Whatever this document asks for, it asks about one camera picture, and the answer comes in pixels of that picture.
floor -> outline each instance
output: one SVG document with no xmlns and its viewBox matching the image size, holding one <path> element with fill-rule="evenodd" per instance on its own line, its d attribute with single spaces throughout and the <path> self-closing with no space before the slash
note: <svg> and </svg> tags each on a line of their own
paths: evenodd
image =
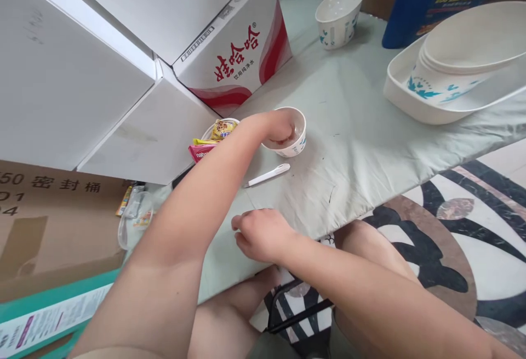
<svg viewBox="0 0 526 359">
<path fill-rule="evenodd" d="M 526 140 L 432 178 L 363 219 L 382 232 L 431 293 L 526 357 Z M 333 246 L 328 236 L 322 241 Z M 283 282 L 292 280 L 283 270 Z M 252 319 L 263 330 L 267 305 Z M 320 301 L 303 283 L 277 302 L 282 319 Z M 330 309 L 282 332 L 302 341 Z"/>
</svg>

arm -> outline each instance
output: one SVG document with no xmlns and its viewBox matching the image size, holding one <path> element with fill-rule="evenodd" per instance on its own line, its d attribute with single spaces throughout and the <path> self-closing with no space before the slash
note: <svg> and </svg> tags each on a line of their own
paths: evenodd
<svg viewBox="0 0 526 359">
<path fill-rule="evenodd" d="M 245 255 L 286 267 L 328 297 L 382 352 L 395 358 L 518 358 L 414 282 L 296 233 L 275 210 L 234 217 Z"/>
<path fill-rule="evenodd" d="M 292 132 L 284 111 L 250 116 L 188 173 L 153 218 L 72 357 L 131 346 L 186 358 L 208 246 L 261 142 Z"/>
</svg>

forearm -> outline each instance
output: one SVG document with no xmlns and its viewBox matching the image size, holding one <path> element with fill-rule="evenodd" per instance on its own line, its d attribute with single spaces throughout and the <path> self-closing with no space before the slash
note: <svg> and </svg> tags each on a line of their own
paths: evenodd
<svg viewBox="0 0 526 359">
<path fill-rule="evenodd" d="M 392 357 L 489 359 L 500 345 L 415 283 L 350 253 L 298 236 L 281 263 Z"/>
<path fill-rule="evenodd" d="M 205 252 L 270 123 L 266 114 L 244 119 L 175 188 L 73 355 L 134 346 L 163 357 L 186 357 Z"/>
<path fill-rule="evenodd" d="M 204 257 L 268 130 L 265 114 L 250 116 L 197 163 L 165 201 L 134 256 L 160 265 Z"/>
</svg>

leg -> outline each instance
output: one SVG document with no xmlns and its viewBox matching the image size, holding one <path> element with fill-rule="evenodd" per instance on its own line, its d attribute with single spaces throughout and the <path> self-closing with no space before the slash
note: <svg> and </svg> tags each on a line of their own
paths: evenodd
<svg viewBox="0 0 526 359">
<path fill-rule="evenodd" d="M 245 358 L 260 336 L 249 320 L 280 281 L 278 269 L 271 266 L 199 305 L 188 358 Z"/>
<path fill-rule="evenodd" d="M 345 225 L 334 233 L 334 241 L 336 248 L 365 258 L 421 285 L 415 273 L 413 273 L 407 262 L 389 240 L 368 223 L 356 220 Z M 376 346 L 371 343 L 370 339 L 353 324 L 352 320 L 347 318 L 345 314 L 337 308 L 334 310 L 334 320 L 339 328 L 339 330 L 334 330 L 333 325 L 334 334 L 343 334 L 363 357 L 389 357 L 388 353 L 379 351 Z M 335 352 L 338 351 L 339 347 L 344 345 L 345 344 L 333 345 L 331 339 L 331 352 L 334 358 L 344 357 L 343 355 L 339 355 L 339 352 Z"/>
<path fill-rule="evenodd" d="M 379 264 L 420 284 L 402 255 L 382 233 L 368 223 L 355 220 L 334 232 L 336 248 Z"/>
</svg>

white label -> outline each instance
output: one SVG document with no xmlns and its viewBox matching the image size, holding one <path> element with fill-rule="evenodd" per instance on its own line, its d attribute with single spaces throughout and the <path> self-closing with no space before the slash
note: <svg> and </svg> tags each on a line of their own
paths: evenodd
<svg viewBox="0 0 526 359">
<path fill-rule="evenodd" d="M 0 358 L 18 354 L 90 319 L 113 284 L 0 324 Z"/>
</svg>

